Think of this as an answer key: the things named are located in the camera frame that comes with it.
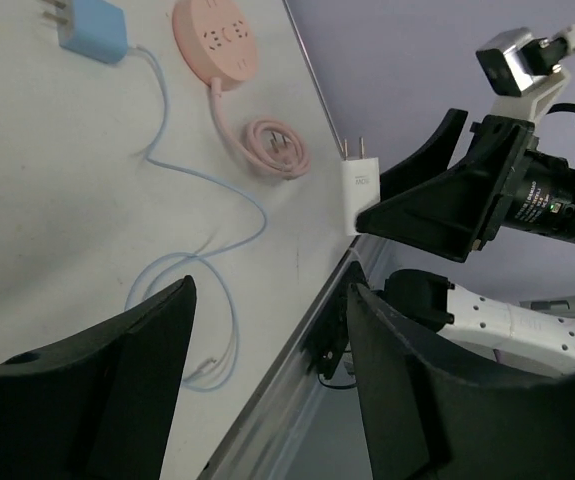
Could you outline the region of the blue charger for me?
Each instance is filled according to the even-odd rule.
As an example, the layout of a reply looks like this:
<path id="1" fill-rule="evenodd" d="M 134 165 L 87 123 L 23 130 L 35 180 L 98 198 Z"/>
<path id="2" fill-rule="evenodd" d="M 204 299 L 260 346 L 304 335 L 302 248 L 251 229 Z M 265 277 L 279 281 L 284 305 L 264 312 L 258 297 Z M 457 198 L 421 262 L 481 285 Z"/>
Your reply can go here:
<path id="1" fill-rule="evenodd" d="M 115 65 L 129 43 L 124 11 L 104 0 L 45 1 L 42 17 L 56 26 L 59 46 L 75 54 Z"/>

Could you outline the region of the pink round power strip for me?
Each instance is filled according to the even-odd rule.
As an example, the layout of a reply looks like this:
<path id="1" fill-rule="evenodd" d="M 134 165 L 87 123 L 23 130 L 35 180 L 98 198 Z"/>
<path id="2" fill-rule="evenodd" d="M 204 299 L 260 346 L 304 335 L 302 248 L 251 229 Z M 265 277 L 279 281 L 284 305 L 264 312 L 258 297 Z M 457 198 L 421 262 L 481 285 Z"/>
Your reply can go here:
<path id="1" fill-rule="evenodd" d="M 230 91 L 256 76 L 255 36 L 234 1 L 178 1 L 171 22 L 183 59 L 206 85 L 217 79 L 221 90 Z"/>

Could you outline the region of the white USB charger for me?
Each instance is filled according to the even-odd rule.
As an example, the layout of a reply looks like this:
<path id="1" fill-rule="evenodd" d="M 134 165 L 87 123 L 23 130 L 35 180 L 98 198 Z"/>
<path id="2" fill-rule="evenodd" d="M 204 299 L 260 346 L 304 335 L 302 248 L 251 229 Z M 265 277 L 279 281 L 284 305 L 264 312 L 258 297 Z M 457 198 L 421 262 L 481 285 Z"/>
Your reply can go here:
<path id="1" fill-rule="evenodd" d="M 349 156 L 348 142 L 344 140 L 344 158 L 341 161 L 343 214 L 345 233 L 359 234 L 358 215 L 380 201 L 380 165 L 377 157 L 368 157 L 364 137 L 359 138 L 358 155 Z"/>

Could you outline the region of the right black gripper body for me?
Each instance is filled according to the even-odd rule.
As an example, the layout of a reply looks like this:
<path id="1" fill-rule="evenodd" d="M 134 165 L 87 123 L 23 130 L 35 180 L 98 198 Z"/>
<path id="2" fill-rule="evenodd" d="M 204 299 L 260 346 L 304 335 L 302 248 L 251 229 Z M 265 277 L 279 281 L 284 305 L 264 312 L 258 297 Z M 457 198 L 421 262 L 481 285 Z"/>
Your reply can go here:
<path id="1" fill-rule="evenodd" d="M 575 104 L 558 103 L 549 112 L 575 114 Z M 525 157 L 527 170 L 503 225 L 575 244 L 575 167 L 535 147 Z"/>

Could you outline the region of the aluminium front rail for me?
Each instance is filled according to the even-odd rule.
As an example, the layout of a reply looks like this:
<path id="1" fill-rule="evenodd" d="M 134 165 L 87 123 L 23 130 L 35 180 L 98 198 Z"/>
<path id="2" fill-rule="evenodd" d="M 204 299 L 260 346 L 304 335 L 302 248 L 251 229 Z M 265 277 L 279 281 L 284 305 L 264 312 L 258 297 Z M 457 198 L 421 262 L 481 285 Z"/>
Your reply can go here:
<path id="1" fill-rule="evenodd" d="M 391 270 L 394 254 L 392 243 L 373 236 L 352 242 L 207 462 L 201 479 L 285 477 L 325 393 L 305 349 L 306 338 L 354 260 L 376 283 Z"/>

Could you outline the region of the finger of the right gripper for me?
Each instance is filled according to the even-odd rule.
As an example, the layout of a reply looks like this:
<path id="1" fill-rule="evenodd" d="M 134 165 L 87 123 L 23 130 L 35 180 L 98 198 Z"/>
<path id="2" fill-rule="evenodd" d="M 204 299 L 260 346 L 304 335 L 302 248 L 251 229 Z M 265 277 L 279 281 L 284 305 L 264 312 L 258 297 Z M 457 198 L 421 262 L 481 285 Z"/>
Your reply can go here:
<path id="1" fill-rule="evenodd" d="M 380 196 L 395 197 L 444 172 L 467 116 L 464 110 L 449 109 L 434 133 L 418 150 L 380 175 Z"/>
<path id="2" fill-rule="evenodd" d="M 534 125 L 510 117 L 475 124 L 466 155 L 406 192 L 358 215 L 358 232 L 463 263 L 493 240 L 527 170 Z"/>

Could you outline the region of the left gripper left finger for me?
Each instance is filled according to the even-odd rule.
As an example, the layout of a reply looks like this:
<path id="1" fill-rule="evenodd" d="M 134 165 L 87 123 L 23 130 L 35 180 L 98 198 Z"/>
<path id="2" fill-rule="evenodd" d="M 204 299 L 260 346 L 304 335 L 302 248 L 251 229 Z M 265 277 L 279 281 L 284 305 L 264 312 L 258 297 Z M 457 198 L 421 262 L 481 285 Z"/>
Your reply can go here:
<path id="1" fill-rule="evenodd" d="M 0 364 L 0 479 L 156 479 L 197 304 L 185 277 Z"/>

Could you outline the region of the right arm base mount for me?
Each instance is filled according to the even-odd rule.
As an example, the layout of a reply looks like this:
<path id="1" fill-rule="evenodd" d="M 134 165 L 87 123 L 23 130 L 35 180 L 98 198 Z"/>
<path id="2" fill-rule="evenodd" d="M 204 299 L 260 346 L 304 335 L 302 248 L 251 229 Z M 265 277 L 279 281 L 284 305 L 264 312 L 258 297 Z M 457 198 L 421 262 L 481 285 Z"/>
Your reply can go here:
<path id="1" fill-rule="evenodd" d="M 323 292 L 322 301 L 318 303 L 303 344 L 303 350 L 309 356 L 307 373 L 315 373 L 321 386 L 334 391 L 347 391 L 356 387 L 356 382 L 346 385 L 327 383 L 327 380 L 333 378 L 348 350 L 348 289 L 353 284 L 368 284 L 357 260 L 350 260 L 343 272 Z"/>

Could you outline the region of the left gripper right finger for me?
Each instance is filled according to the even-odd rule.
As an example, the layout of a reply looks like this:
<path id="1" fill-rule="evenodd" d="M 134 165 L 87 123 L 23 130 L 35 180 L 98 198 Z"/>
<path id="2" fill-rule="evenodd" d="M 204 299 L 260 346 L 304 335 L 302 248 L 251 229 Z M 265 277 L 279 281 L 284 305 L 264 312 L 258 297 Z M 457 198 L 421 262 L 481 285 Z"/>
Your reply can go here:
<path id="1" fill-rule="evenodd" d="M 348 330 L 376 479 L 575 479 L 575 374 L 473 354 L 353 285 Z"/>

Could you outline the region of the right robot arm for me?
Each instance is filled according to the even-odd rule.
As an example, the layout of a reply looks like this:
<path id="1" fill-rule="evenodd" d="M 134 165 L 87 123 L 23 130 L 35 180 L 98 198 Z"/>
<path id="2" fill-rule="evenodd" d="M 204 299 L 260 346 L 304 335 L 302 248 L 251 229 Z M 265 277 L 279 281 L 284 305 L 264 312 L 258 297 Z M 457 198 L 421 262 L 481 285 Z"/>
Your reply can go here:
<path id="1" fill-rule="evenodd" d="M 473 139 L 451 157 L 462 130 Z M 537 148 L 531 122 L 489 115 L 469 124 L 449 110 L 428 141 L 380 177 L 379 200 L 361 211 L 358 232 L 454 262 L 508 227 L 575 244 L 575 163 Z M 575 317 L 495 301 L 445 277 L 404 270 L 383 299 L 443 338 L 492 361 L 545 376 L 575 373 Z"/>

